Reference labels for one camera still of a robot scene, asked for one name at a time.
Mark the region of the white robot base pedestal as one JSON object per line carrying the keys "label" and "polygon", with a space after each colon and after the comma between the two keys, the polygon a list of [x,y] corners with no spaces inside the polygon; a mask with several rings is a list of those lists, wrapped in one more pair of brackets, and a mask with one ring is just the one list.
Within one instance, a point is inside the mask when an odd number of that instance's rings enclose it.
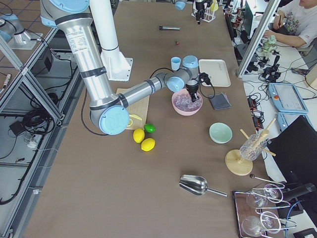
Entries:
{"label": "white robot base pedestal", "polygon": [[90,1],[90,10],[102,49],[101,59],[106,68],[108,79],[128,81],[133,59],[126,58],[119,49],[110,1],[92,0]]}

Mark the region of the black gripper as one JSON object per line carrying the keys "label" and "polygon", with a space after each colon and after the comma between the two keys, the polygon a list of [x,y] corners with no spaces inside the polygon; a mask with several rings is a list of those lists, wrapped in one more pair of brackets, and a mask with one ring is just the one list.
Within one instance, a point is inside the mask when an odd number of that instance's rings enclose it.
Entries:
{"label": "black gripper", "polygon": [[200,73],[196,79],[191,79],[185,84],[185,87],[191,97],[192,102],[195,102],[200,99],[197,91],[201,83],[211,85],[211,79],[209,78],[209,75],[205,72]]}
{"label": "black gripper", "polygon": [[196,22],[197,24],[201,24],[201,15],[203,15],[205,12],[205,1],[195,0],[195,8],[196,8],[196,12],[195,12]]}

